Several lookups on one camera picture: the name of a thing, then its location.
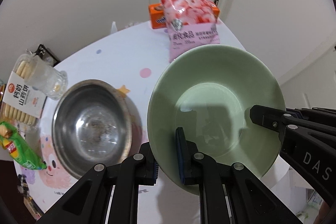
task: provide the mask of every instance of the ceramic bowl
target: ceramic bowl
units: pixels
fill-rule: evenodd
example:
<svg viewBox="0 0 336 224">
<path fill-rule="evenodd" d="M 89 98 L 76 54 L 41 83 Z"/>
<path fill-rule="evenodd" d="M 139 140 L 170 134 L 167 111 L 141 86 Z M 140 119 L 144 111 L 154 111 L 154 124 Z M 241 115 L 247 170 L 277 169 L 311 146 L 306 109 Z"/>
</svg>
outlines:
<svg viewBox="0 0 336 224">
<path fill-rule="evenodd" d="M 253 105 L 285 110 L 280 87 L 255 56 L 225 45 L 206 45 L 174 60 L 157 81 L 147 115 L 148 138 L 164 173 L 183 189 L 198 194 L 198 186 L 179 179 L 175 129 L 198 150 L 217 162 L 241 162 L 257 177 L 278 156 L 278 135 L 253 124 Z"/>
</svg>

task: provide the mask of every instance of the biscuit package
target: biscuit package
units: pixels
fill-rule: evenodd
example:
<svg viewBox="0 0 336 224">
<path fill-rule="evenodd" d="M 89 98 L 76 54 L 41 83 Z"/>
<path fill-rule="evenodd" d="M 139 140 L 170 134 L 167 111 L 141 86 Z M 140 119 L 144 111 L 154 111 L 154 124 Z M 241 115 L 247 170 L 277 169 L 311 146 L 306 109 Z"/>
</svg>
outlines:
<svg viewBox="0 0 336 224">
<path fill-rule="evenodd" d="M 160 0 L 170 38 L 169 62 L 207 44 L 219 44 L 212 0 Z"/>
</svg>

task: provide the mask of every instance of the glass cup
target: glass cup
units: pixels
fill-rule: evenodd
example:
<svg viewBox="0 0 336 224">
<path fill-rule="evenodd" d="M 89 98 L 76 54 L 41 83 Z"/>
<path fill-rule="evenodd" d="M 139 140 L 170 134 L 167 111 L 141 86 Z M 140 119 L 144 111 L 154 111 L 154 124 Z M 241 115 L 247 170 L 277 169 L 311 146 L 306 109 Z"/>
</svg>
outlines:
<svg viewBox="0 0 336 224">
<path fill-rule="evenodd" d="M 58 100 L 67 90 L 68 76 L 65 71 L 58 71 L 44 62 L 39 56 L 28 60 L 25 83 L 42 91 L 53 100 Z"/>
</svg>

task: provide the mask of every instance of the orange box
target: orange box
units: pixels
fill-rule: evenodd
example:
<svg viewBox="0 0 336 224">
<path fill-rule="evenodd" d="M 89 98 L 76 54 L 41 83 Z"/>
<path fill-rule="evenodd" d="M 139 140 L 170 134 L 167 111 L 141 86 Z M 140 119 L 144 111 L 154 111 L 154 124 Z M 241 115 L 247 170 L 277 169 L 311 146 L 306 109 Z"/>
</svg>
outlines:
<svg viewBox="0 0 336 224">
<path fill-rule="evenodd" d="M 211 3 L 212 11 L 217 19 L 219 16 L 219 9 L 215 3 Z M 166 19 L 163 15 L 163 7 L 161 3 L 148 5 L 149 17 L 151 18 L 152 29 L 160 29 L 166 27 Z"/>
</svg>

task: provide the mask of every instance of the white door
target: white door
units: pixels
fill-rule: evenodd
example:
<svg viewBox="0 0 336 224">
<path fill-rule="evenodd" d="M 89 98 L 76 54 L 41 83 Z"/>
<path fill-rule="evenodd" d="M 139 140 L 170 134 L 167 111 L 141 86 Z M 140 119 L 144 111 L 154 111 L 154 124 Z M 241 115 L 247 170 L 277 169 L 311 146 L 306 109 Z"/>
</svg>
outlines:
<svg viewBox="0 0 336 224">
<path fill-rule="evenodd" d="M 336 109 L 336 51 L 328 50 L 297 76 L 281 85 L 286 107 Z"/>
</svg>

